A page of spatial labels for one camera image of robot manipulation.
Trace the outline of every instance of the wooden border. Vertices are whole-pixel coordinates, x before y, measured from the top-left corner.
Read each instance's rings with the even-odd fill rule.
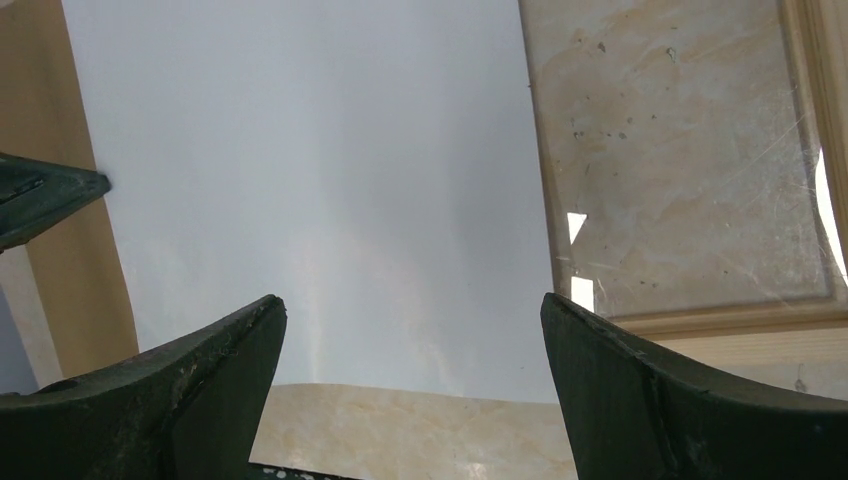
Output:
[[[848,260],[848,2],[783,0],[779,8],[796,104],[804,112],[802,136],[810,138],[810,148],[815,138],[821,141],[839,243]],[[823,298],[633,315],[616,323],[654,340],[798,331],[848,327],[848,307]]]
[[[60,0],[18,1],[0,9],[0,64],[0,149],[96,169]],[[64,376],[138,353],[102,200],[33,239],[26,253]],[[19,328],[30,321],[15,318]]]

